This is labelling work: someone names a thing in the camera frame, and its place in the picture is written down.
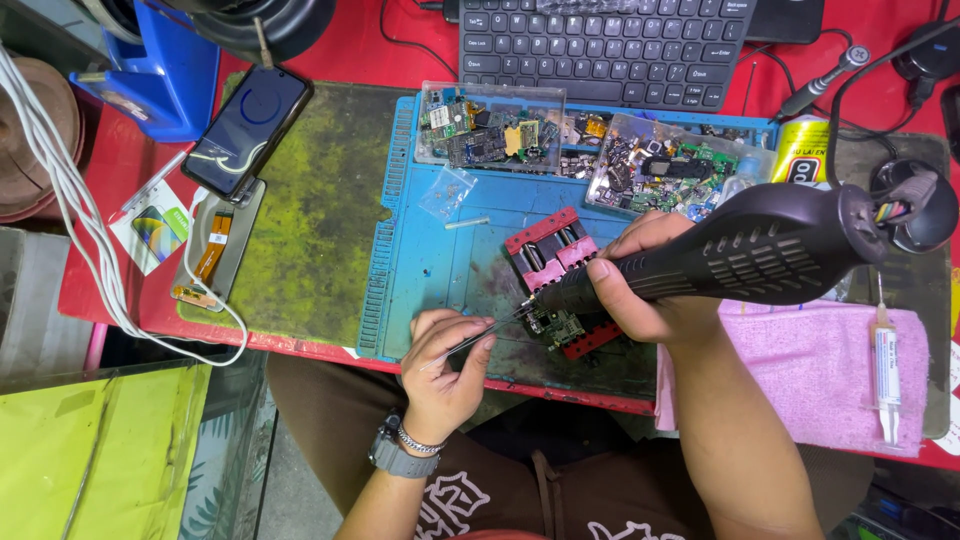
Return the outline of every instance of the gray watch strap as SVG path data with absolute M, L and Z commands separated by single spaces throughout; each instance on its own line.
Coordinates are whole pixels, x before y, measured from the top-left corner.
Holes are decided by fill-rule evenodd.
M 373 452 L 373 464 L 377 469 L 383 469 L 395 477 L 407 479 L 429 477 L 433 470 L 437 468 L 439 461 L 439 454 L 430 457 L 409 455 L 390 439 L 381 441 Z

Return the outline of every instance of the blue stand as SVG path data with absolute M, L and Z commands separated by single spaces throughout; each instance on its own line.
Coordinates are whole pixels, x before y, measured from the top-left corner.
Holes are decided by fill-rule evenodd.
M 104 31 L 114 69 L 71 73 L 70 82 L 129 116 L 157 142 L 197 140 L 213 110 L 220 47 L 185 28 L 192 25 L 182 12 L 133 4 L 143 45 Z

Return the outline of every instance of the white charging cable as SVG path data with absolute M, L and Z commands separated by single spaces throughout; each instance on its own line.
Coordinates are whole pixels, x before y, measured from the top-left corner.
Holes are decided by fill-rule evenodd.
M 86 265 L 89 266 L 93 274 L 93 281 L 97 285 L 97 290 L 100 292 L 104 306 L 107 308 L 110 318 L 116 322 L 117 326 L 133 337 L 150 339 L 171 351 L 196 358 L 201 362 L 211 365 L 229 365 L 240 357 L 244 349 L 246 349 L 249 339 L 246 325 L 244 325 L 243 321 L 233 309 L 227 307 L 227 304 L 223 302 L 222 299 L 213 294 L 205 284 L 196 279 L 196 276 L 193 275 L 189 266 L 186 265 L 186 253 L 183 255 L 183 262 L 190 277 L 196 282 L 199 282 L 203 286 L 204 291 L 210 294 L 211 298 L 215 298 L 223 304 L 240 324 L 243 340 L 236 355 L 225 362 L 211 362 L 202 356 L 185 351 L 160 339 L 160 337 L 171 338 L 172 336 L 159 336 L 144 331 L 134 323 L 127 311 L 127 295 L 124 291 L 122 275 L 120 274 L 120 264 L 116 251 L 113 249 L 113 243 L 110 240 L 107 225 L 103 217 L 101 217 L 100 211 L 97 210 L 93 196 L 90 195 L 90 191 L 86 188 L 83 176 L 81 176 L 80 171 L 77 170 L 77 165 L 73 162 L 73 154 L 67 151 L 66 145 L 63 143 L 63 139 L 60 137 L 60 133 L 57 131 L 53 120 L 50 119 L 50 115 L 47 114 L 47 111 L 36 98 L 30 85 L 23 79 L 20 70 L 13 64 L 13 60 L 3 47 L 2 41 L 0 41 L 0 86 L 7 91 L 13 106 L 16 108 L 20 122 L 23 124 L 24 136 L 26 136 L 30 149 L 34 152 L 37 161 L 43 165 L 43 168 L 46 169 L 50 175 L 50 182 L 54 188 L 54 192 L 57 194 L 57 202 L 60 205 L 60 213 L 63 215 L 63 223 L 77 251 L 86 261 Z M 198 203 L 199 201 L 194 200 L 191 205 L 189 218 L 191 226 L 193 224 L 193 210 Z M 90 238 L 97 247 L 98 261 L 96 264 L 77 237 L 77 232 L 74 230 L 73 224 L 70 221 L 71 209 L 76 212 L 78 219 L 84 224 L 84 227 L 90 234 Z M 186 241 L 187 251 L 190 247 L 190 236 L 188 232 Z

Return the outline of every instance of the green stained mat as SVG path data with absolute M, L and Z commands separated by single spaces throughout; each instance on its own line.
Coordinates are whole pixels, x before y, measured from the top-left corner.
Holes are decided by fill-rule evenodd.
M 229 76 L 225 95 L 243 73 Z M 267 189 L 229 303 L 251 331 L 353 347 L 367 286 L 396 100 L 414 90 L 316 82 L 260 173 Z M 178 303 L 190 322 L 228 313 Z

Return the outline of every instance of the black keyboard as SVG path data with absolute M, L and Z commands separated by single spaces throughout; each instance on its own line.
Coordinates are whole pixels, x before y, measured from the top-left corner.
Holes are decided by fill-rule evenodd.
M 544 15 L 537 0 L 461 0 L 460 80 L 562 87 L 576 103 L 717 111 L 757 1 Z

